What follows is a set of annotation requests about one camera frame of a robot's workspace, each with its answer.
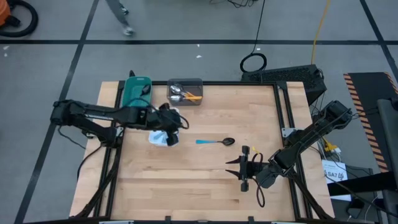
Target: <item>spoon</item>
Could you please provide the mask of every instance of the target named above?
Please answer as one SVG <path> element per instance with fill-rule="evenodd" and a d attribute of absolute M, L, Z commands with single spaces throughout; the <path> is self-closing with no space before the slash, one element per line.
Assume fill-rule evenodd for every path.
<path fill-rule="evenodd" d="M 170 90 L 172 91 L 172 93 L 176 94 L 176 95 L 183 95 L 183 96 L 195 96 L 194 94 L 185 91 L 182 86 L 178 83 L 176 83 L 175 85 L 170 86 Z"/>
<path fill-rule="evenodd" d="M 207 143 L 223 143 L 224 146 L 230 146 L 235 143 L 235 139 L 224 138 L 222 141 L 197 140 L 197 144 L 207 144 Z"/>
<path fill-rule="evenodd" d="M 185 92 L 182 91 L 182 89 L 178 86 L 172 85 L 170 86 L 170 90 L 172 91 L 172 93 L 176 94 L 176 95 L 184 95 Z"/>
<path fill-rule="evenodd" d="M 170 100 L 174 101 L 174 102 L 179 102 L 182 100 L 201 100 L 202 96 L 182 96 L 182 95 L 173 95 L 170 96 Z"/>

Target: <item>white label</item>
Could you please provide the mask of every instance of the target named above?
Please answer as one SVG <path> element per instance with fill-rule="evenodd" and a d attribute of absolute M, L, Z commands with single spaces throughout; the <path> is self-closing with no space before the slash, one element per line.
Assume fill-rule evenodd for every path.
<path fill-rule="evenodd" d="M 346 170 L 346 164 L 342 162 L 333 162 L 333 161 L 326 161 L 322 160 L 322 166 L 323 170 L 325 171 L 325 175 L 327 175 L 330 179 L 340 182 L 343 180 L 347 180 L 347 171 Z M 326 182 L 333 183 L 333 181 L 329 180 L 326 178 Z M 351 196 L 350 195 L 339 195 L 339 196 L 332 196 L 330 197 L 331 199 L 336 199 L 336 200 L 344 200 L 347 202 L 351 201 Z"/>

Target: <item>gray floor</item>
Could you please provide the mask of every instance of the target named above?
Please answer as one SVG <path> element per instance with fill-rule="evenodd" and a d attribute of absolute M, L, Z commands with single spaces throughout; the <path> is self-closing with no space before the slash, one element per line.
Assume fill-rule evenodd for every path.
<path fill-rule="evenodd" d="M 37 30 L 21 40 L 79 40 L 93 0 L 29 0 L 40 16 Z M 88 40 L 254 39 L 261 1 L 235 9 L 208 0 L 122 1 L 131 11 L 137 34 L 125 37 L 106 3 L 99 0 Z M 398 40 L 394 0 L 367 0 L 382 36 Z M 313 40 L 325 1 L 267 0 L 259 33 L 262 40 Z M 28 18 L 22 9 L 16 12 Z M 332 0 L 320 40 L 377 40 L 359 0 Z M 14 222 L 70 69 L 75 44 L 4 44 L 0 37 L 0 219 Z M 253 46 L 239 44 L 85 45 L 67 98 L 96 103 L 102 81 L 123 80 L 133 69 L 153 80 L 198 77 L 240 80 L 239 63 Z M 258 45 L 267 55 L 267 69 L 310 63 L 311 45 Z M 398 46 L 389 45 L 398 60 Z M 259 61 L 248 62 L 256 68 Z M 315 63 L 328 87 L 324 104 L 340 100 L 353 108 L 344 73 L 389 72 L 380 45 L 318 45 Z M 73 128 L 64 130 L 84 144 Z M 370 167 L 376 161 L 358 120 L 328 139 L 343 151 L 349 165 Z M 67 218 L 83 150 L 61 138 L 52 139 L 25 222 Z"/>

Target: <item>wooden tabletop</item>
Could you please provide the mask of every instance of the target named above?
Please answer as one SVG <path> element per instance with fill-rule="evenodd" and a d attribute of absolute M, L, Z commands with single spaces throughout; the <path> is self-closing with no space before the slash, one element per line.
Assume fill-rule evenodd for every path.
<path fill-rule="evenodd" d="M 113 107 L 117 87 L 117 82 L 103 82 L 98 104 Z M 312 120 L 303 85 L 288 83 L 288 88 L 295 125 L 305 128 Z M 176 146 L 150 144 L 148 131 L 125 131 L 111 218 L 164 220 L 169 215 L 172 220 L 246 221 L 253 216 L 256 221 L 293 221 L 288 179 L 278 177 L 272 187 L 263 189 L 266 206 L 261 208 L 255 183 L 250 180 L 249 191 L 241 192 L 241 182 L 224 171 L 239 170 L 239 165 L 225 162 L 238 158 L 243 145 L 255 146 L 264 158 L 282 148 L 273 88 L 204 86 L 203 92 L 200 106 L 178 107 L 190 122 L 190 129 L 180 131 Z M 280 97 L 285 109 L 282 92 Z M 165 102 L 166 86 L 153 86 L 152 104 Z M 284 121 L 288 127 L 285 110 Z M 110 125 L 109 121 L 96 122 Z M 195 144 L 196 139 L 226 137 L 235 138 L 235 144 Z M 98 146 L 98 140 L 88 140 L 86 155 Z M 82 167 L 70 215 L 77 214 L 98 188 L 104 152 L 100 150 Z M 309 191 L 334 216 L 319 154 L 306 150 L 302 160 Z M 297 192 L 300 213 L 305 217 L 302 195 Z M 101 214 L 107 197 L 106 192 Z"/>

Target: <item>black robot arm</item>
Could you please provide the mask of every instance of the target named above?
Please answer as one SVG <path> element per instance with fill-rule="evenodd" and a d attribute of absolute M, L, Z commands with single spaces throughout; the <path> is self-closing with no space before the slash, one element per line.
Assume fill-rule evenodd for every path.
<path fill-rule="evenodd" d="M 295 181 L 320 218 L 330 218 L 301 182 L 293 167 L 299 155 L 313 143 L 334 129 L 345 128 L 351 121 L 352 112 L 339 101 L 332 101 L 321 110 L 319 115 L 320 118 L 316 122 L 304 130 L 292 132 L 285 138 L 285 147 L 276 151 L 268 159 L 268 162 L 262 162 L 262 154 L 256 154 L 252 161 L 248 161 L 249 147 L 243 146 L 243 155 L 234 161 L 227 162 L 227 164 L 238 163 L 240 165 L 239 172 L 227 171 L 242 180 L 241 191 L 248 191 L 248 179 L 253 179 L 253 177 L 256 177 L 257 183 L 266 189 L 274 184 L 278 175 L 288 177 Z M 257 155 L 260 155 L 260 161 L 254 162 Z"/>
<path fill-rule="evenodd" d="M 151 106 L 123 106 L 120 109 L 105 106 L 89 105 L 75 100 L 56 101 L 53 104 L 50 121 L 59 126 L 75 126 L 83 134 L 93 134 L 99 141 L 108 147 L 120 145 L 120 129 L 102 127 L 90 118 L 115 121 L 125 128 L 141 130 L 165 131 L 167 144 L 172 146 L 178 142 L 176 132 L 182 127 L 181 116 L 168 103 L 158 110 Z"/>

